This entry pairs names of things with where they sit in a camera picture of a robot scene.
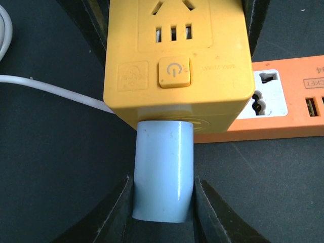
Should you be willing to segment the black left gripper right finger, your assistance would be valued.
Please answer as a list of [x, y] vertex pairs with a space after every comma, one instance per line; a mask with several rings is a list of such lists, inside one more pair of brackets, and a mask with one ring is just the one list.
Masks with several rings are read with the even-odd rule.
[[193, 201], [195, 242], [269, 242], [199, 177], [194, 179]]

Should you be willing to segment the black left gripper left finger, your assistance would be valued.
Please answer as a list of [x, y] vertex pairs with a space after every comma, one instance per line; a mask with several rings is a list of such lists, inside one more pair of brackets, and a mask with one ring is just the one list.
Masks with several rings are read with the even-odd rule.
[[133, 176], [125, 176], [85, 217], [52, 242], [131, 242]]

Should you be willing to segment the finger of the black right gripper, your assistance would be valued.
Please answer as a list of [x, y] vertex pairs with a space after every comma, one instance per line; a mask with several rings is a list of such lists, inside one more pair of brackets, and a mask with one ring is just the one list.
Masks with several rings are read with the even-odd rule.
[[253, 57], [268, 12], [269, 0], [242, 0], [249, 47]]
[[101, 65], [105, 65], [109, 0], [57, 0], [90, 45]]

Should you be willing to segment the light blue plug adapter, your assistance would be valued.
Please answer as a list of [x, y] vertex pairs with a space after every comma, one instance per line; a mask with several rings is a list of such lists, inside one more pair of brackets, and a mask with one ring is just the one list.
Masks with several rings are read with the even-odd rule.
[[193, 124], [152, 120], [137, 125], [132, 217], [183, 223], [193, 194]]

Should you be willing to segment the yellow cube socket adapter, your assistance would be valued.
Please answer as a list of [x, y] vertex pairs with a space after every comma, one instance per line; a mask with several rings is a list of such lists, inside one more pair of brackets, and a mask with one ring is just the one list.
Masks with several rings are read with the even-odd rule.
[[103, 100], [132, 128], [223, 133], [255, 91], [241, 1], [111, 1]]

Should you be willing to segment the orange power strip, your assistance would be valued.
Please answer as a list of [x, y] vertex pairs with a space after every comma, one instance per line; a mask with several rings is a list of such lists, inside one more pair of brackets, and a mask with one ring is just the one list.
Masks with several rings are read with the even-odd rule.
[[225, 133], [196, 143], [323, 135], [323, 56], [254, 62], [256, 92]]

